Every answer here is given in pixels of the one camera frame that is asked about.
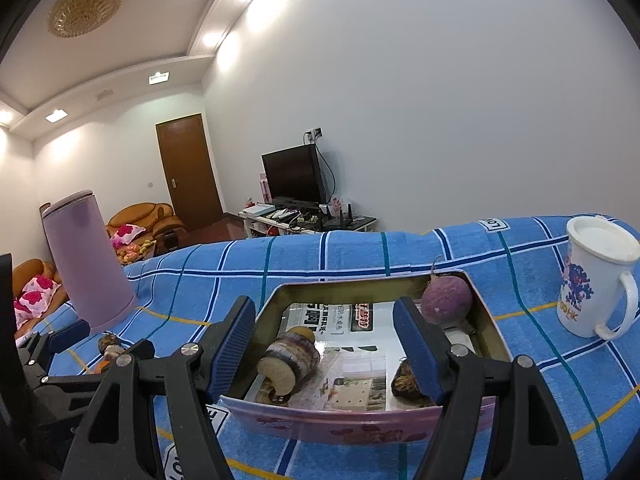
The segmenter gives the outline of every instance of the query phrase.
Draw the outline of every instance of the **white ceiling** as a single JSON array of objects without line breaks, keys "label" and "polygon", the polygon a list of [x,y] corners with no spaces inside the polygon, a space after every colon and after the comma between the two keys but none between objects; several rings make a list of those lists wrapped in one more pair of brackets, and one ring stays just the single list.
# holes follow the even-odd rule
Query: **white ceiling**
[{"label": "white ceiling", "polygon": [[29,110],[114,70],[183,56],[210,0],[123,0],[103,26],[68,39],[47,30],[55,2],[38,4],[0,64],[0,91]]},{"label": "white ceiling", "polygon": [[[212,60],[212,54],[182,56],[117,70],[57,95],[14,123],[11,127],[11,133],[25,139],[35,140],[60,126],[115,102],[152,92],[165,91],[169,88],[199,83]],[[149,76],[156,72],[169,72],[169,81],[150,85]],[[105,91],[109,92],[107,96],[103,94]],[[63,109],[68,116],[55,124],[45,120],[47,115],[58,108]]]},{"label": "white ceiling", "polygon": [[[47,30],[56,1],[38,4],[0,64],[0,123],[29,140],[114,102],[200,82],[251,2],[123,0],[98,29],[62,39]],[[169,81],[150,86],[155,72],[170,72]],[[46,121],[57,108],[68,116]]]}]

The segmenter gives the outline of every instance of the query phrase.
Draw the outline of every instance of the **purple radish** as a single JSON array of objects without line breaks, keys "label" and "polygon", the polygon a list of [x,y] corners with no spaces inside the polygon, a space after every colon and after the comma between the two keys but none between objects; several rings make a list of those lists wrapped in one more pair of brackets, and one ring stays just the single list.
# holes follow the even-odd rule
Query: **purple radish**
[{"label": "purple radish", "polygon": [[443,328],[457,326],[471,310],[473,294],[466,281],[457,276],[435,273],[438,256],[431,266],[431,281],[424,289],[420,312],[429,323]]}]

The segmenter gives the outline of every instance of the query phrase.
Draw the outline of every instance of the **tv monitor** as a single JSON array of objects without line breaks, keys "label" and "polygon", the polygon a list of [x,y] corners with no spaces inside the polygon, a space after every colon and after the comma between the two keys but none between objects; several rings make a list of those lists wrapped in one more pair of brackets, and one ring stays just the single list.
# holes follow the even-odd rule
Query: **tv monitor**
[{"label": "tv monitor", "polygon": [[315,144],[262,156],[271,196],[301,202],[326,202]]}]

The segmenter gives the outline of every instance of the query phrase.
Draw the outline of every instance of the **wooden door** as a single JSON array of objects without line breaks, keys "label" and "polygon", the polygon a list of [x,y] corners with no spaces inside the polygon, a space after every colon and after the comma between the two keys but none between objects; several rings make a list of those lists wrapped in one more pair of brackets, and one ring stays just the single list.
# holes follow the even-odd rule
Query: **wooden door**
[{"label": "wooden door", "polygon": [[193,231],[222,219],[202,115],[156,124],[160,155],[175,213]]}]

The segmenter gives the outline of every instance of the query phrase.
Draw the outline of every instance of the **white wall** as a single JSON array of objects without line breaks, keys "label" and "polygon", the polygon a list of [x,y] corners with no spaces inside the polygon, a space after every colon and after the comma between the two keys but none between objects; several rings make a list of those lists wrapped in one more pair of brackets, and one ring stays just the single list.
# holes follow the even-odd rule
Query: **white wall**
[{"label": "white wall", "polygon": [[[105,221],[131,204],[171,203],[156,124],[198,113],[208,141],[199,84],[113,104],[37,140],[39,200],[56,202],[91,189]],[[210,146],[209,158],[214,164]],[[214,175],[217,180],[215,165]]]},{"label": "white wall", "polygon": [[0,254],[14,267],[49,258],[33,177],[31,143],[0,130]]},{"label": "white wall", "polygon": [[229,211],[260,196],[262,153],[321,126],[338,194],[387,229],[580,211],[640,227],[640,52],[605,0],[288,0],[259,31],[256,16],[204,79]]}]

